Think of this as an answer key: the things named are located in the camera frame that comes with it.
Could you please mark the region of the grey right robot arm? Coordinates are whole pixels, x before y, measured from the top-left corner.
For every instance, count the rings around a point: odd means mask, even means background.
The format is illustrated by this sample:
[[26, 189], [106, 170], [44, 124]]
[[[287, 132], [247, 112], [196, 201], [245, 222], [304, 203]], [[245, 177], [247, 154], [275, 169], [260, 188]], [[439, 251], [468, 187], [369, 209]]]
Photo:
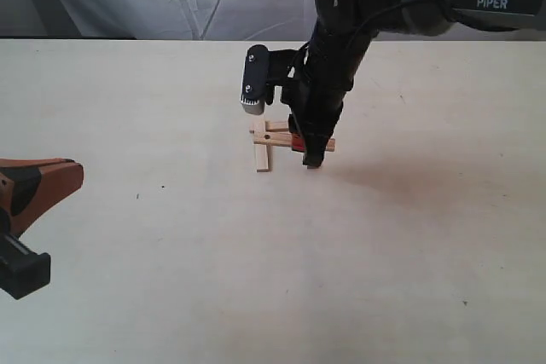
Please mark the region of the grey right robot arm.
[[[305, 0], [31, 0], [52, 38], [243, 39], [296, 26]], [[253, 46], [241, 104], [261, 114], [275, 87], [289, 106], [292, 146], [317, 168], [345, 95], [382, 33], [435, 37], [454, 25], [481, 32], [543, 31], [545, 0], [313, 0], [311, 38], [298, 49]]]

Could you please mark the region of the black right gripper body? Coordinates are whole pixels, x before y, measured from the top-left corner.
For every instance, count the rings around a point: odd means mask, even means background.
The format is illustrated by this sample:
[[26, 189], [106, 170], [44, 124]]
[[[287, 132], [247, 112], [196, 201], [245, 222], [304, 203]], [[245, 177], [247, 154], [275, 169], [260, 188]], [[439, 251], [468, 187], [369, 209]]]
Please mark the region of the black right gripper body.
[[306, 49], [297, 53], [293, 78], [281, 96], [303, 139], [306, 134], [332, 136], [373, 39], [372, 32], [335, 34], [322, 26], [314, 28]]

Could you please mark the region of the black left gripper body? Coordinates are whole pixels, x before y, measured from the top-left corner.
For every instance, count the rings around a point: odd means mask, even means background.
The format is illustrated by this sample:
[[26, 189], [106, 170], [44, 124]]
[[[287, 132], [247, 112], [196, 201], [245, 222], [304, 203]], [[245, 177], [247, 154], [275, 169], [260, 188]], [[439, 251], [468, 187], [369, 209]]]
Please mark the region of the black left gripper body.
[[37, 167], [1, 169], [1, 289], [15, 300], [50, 283], [50, 254], [25, 246], [14, 222], [31, 204], [41, 180]]

